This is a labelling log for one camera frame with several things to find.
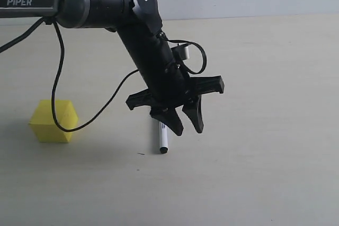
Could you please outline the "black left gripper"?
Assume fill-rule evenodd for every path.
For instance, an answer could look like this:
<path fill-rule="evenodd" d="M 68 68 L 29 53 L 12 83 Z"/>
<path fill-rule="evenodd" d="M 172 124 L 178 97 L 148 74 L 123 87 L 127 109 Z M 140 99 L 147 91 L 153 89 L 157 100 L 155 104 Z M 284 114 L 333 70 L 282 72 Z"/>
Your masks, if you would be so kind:
<path fill-rule="evenodd" d="M 147 89 L 129 95 L 126 100 L 128 108 L 133 110 L 140 106 L 151 106 L 150 116 L 153 119 L 165 124 L 176 135 L 182 135 L 183 124 L 176 110 L 169 108 L 184 105 L 182 111 L 190 119 L 196 132 L 202 133 L 204 123 L 199 95 L 222 94 L 225 87 L 222 77 L 190 77 L 187 71 L 177 65 L 175 59 L 133 61 Z"/>

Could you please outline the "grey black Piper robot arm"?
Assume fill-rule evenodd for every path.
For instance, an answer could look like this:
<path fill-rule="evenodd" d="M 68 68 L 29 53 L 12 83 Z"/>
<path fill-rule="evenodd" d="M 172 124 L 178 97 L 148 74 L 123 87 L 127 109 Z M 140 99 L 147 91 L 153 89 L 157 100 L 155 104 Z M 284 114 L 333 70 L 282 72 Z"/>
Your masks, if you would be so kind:
<path fill-rule="evenodd" d="M 22 35 L 1 47 L 6 51 L 27 38 L 41 23 L 60 28 L 102 28 L 119 35 L 147 85 L 127 98 L 128 108 L 150 107 L 150 116 L 176 135 L 183 133 L 176 112 L 181 107 L 196 132 L 204 128 L 201 97 L 224 92 L 220 76 L 203 77 L 184 64 L 190 41 L 171 40 L 163 32 L 157 0 L 1 0 L 1 18 L 35 17 Z"/>

